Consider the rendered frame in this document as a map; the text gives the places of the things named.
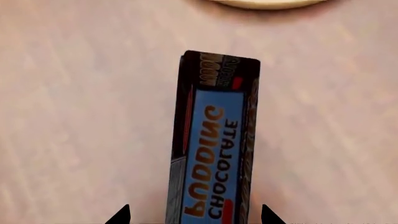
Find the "chocolate pudding box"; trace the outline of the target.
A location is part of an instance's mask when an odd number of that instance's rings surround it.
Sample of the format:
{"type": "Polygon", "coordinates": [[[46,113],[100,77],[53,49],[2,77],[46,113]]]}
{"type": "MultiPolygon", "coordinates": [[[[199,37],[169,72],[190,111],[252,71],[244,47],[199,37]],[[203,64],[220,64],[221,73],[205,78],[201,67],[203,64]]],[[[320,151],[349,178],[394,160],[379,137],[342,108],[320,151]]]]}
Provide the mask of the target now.
{"type": "Polygon", "coordinates": [[[165,224],[248,224],[260,66],[181,56],[165,224]]]}

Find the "cream plate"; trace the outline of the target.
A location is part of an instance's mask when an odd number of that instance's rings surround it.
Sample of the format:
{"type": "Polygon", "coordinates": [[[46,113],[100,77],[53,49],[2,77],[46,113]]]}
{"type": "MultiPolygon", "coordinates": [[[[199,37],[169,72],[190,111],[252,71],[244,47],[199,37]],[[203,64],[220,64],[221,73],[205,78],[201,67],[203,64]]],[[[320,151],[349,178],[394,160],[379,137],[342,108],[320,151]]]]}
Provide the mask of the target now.
{"type": "Polygon", "coordinates": [[[294,9],[320,2],[321,0],[212,0],[240,9],[279,10],[294,9]]]}

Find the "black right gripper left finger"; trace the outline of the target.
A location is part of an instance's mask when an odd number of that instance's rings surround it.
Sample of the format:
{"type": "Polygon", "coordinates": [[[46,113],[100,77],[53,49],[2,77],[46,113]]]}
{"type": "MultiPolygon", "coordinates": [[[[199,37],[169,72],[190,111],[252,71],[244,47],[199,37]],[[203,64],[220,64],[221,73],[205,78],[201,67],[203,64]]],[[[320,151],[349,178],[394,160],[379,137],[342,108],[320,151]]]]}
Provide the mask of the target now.
{"type": "Polygon", "coordinates": [[[131,213],[129,205],[123,206],[114,216],[112,216],[105,224],[130,224],[131,213]]]}

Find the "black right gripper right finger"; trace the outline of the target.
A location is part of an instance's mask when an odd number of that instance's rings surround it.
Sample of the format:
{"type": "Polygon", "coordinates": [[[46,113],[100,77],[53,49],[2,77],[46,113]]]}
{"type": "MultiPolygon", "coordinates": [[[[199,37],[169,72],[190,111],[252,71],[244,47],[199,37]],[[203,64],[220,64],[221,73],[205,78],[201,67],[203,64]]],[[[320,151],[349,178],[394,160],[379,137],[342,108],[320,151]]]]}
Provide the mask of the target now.
{"type": "Polygon", "coordinates": [[[265,204],[262,205],[261,222],[262,224],[286,224],[265,204]]]}

